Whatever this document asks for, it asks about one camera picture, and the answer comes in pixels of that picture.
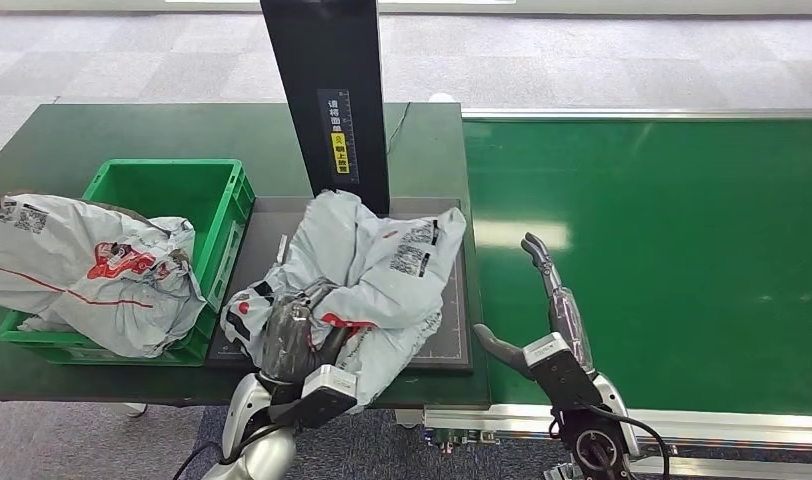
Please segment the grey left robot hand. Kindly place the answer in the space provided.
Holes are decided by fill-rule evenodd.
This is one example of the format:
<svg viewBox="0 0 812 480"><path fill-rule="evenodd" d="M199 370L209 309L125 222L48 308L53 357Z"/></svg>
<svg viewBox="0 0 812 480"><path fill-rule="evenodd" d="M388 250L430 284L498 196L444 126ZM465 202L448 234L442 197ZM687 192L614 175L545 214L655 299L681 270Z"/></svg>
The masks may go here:
<svg viewBox="0 0 812 480"><path fill-rule="evenodd" d="M277 300L264 331L261 373L275 382L301 384L322 365L333 364L352 333L333 327L320 347L311 344L313 312L322 296L297 294Z"/></svg>

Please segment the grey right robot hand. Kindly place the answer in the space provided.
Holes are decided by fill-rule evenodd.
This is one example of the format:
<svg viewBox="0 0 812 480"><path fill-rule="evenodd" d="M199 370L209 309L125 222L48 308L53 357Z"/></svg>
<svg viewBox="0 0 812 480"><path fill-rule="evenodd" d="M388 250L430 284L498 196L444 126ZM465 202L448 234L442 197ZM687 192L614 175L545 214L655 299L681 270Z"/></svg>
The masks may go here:
<svg viewBox="0 0 812 480"><path fill-rule="evenodd" d="M548 299L550 333L561 335L585 374L594 379L598 373L573 292L563 284L553 258L538 236L527 232L520 245L531 256L533 266L542 277ZM482 347L495 359L524 378L535 380L520 347L498 339L485 324L475 324L473 331Z"/></svg>

